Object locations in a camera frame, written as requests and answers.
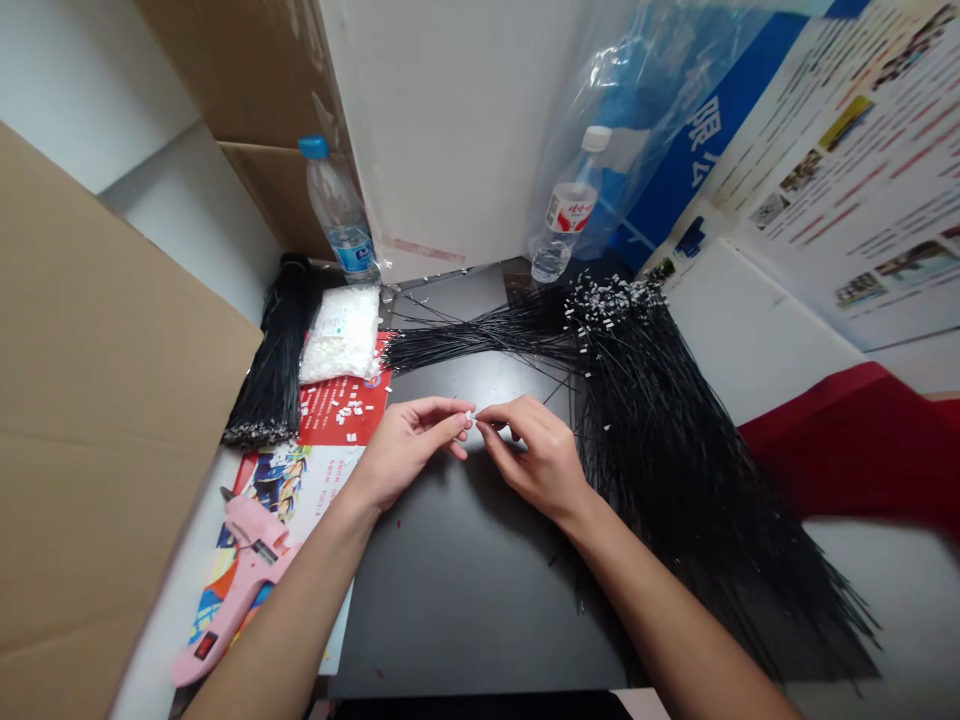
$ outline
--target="plastic bag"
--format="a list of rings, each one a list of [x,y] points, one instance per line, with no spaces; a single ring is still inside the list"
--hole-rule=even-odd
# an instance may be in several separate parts
[[[589,125],[613,130],[603,190],[575,255],[598,257],[670,144],[773,14],[746,3],[609,0],[594,6],[575,72],[549,129],[529,248],[545,232],[557,175]]]
[[[351,285],[323,293],[300,359],[300,384],[329,380],[341,375],[369,379],[380,372],[375,357],[377,285]]]

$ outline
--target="blue bottle cap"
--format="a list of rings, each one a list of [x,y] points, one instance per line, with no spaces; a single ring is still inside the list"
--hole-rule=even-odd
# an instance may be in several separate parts
[[[330,148],[327,147],[327,139],[323,135],[307,135],[297,140],[297,145],[300,146],[303,156],[311,160],[330,157]]]

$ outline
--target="cardboard box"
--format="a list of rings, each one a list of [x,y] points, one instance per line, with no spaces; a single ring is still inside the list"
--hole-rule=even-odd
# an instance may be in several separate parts
[[[0,124],[0,717],[103,717],[260,331]]]
[[[299,150],[221,142],[220,149],[243,182],[284,250],[333,260],[307,193],[307,159]],[[334,157],[351,167],[349,157]]]
[[[332,260],[297,139],[353,159],[318,3],[137,0],[213,136],[284,250]]]

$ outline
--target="plastic water bottle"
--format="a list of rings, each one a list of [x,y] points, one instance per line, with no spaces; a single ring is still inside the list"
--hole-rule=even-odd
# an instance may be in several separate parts
[[[379,282],[377,256],[363,205],[350,180],[330,162],[327,139],[323,135],[308,135],[300,138],[298,144],[307,158],[310,204],[347,282]]]
[[[583,134],[583,150],[557,178],[547,208],[547,231],[533,252],[530,274],[537,282],[553,282],[570,262],[573,246],[600,197],[603,169],[599,157],[610,142],[610,134],[610,128],[602,125],[588,127]]]

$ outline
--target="wire bundle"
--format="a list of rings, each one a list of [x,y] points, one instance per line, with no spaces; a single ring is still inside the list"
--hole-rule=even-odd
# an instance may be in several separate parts
[[[310,325],[310,263],[285,254],[264,295],[263,342],[223,431],[224,445],[254,450],[300,431],[300,352]]]
[[[502,350],[521,358],[538,355],[562,369],[576,362],[576,350],[564,337],[564,318],[558,312],[567,297],[562,288],[540,288],[513,304],[465,322],[407,297],[436,318],[394,313],[425,326],[397,333],[384,350],[384,364],[398,373],[487,350]]]
[[[782,680],[746,608],[758,588],[807,639],[827,677],[853,676],[841,645],[872,666],[856,631],[876,643],[876,623],[757,468],[655,284],[581,276],[471,322],[434,312],[436,320],[417,320],[426,327],[391,340],[385,362],[402,372],[503,350],[579,376],[574,432],[588,480],[735,626],[769,675]]]

